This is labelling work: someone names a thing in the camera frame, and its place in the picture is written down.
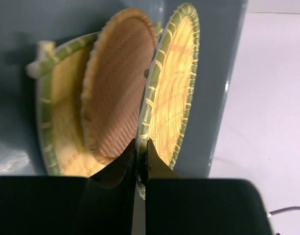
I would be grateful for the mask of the round green-rimmed bamboo tray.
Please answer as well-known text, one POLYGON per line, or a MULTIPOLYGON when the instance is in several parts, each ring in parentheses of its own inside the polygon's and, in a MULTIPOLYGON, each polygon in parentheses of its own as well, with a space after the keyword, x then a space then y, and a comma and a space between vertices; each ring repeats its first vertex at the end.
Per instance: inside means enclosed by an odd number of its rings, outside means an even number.
POLYGON ((173 169, 193 100, 200 49, 200 20, 191 3, 181 4, 161 29, 143 90, 136 137, 137 162, 152 140, 173 169))

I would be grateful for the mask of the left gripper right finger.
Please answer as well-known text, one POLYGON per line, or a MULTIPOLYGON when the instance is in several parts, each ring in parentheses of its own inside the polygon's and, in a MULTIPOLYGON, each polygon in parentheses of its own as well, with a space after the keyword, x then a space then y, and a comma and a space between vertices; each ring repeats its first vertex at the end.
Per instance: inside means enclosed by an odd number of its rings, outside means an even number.
POLYGON ((178 177, 147 142, 145 230, 148 235, 271 235, 262 199, 240 179, 178 177))

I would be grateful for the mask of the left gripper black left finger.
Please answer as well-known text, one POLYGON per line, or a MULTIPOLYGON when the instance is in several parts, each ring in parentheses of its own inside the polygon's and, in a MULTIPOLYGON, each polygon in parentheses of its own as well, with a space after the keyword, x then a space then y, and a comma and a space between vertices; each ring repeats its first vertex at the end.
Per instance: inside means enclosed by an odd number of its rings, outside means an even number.
POLYGON ((135 141, 89 178, 0 176, 0 235, 129 235, 135 141))

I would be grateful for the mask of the square woven bamboo mat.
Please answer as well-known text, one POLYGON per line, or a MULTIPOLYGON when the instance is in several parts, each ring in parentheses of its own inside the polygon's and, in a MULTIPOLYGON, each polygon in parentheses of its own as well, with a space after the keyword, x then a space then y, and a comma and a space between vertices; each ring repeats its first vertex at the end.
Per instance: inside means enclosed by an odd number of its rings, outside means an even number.
POLYGON ((91 177, 112 159, 94 156, 84 140, 81 93, 98 32, 57 46, 40 41, 40 55, 26 67, 36 79, 36 120, 42 157, 50 176, 91 177))

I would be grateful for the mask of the round orange woven basket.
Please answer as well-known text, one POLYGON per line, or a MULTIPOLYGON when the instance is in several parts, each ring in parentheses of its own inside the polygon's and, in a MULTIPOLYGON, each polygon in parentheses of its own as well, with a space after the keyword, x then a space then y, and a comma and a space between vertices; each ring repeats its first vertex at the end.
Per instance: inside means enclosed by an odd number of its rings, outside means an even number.
POLYGON ((113 15, 99 33, 81 93, 81 124, 93 158, 107 165, 136 136, 139 109, 157 34, 139 8, 113 15))

